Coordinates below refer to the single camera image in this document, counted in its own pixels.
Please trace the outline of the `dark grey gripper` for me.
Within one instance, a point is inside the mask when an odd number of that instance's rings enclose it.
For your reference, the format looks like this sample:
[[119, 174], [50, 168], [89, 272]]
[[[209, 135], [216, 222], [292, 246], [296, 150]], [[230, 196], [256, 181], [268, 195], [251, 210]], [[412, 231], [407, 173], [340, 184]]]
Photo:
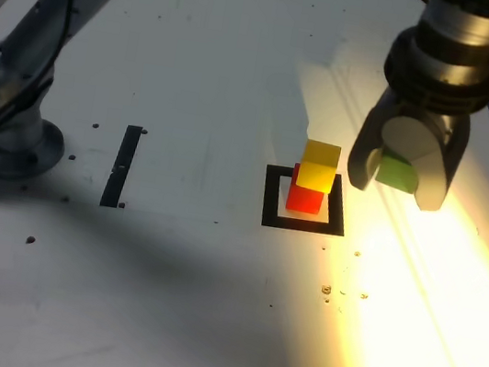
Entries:
[[422, 211], [438, 211], [468, 145], [470, 122], [425, 109], [388, 87], [351, 148], [349, 182], [365, 190], [380, 165], [377, 181], [412, 194]]

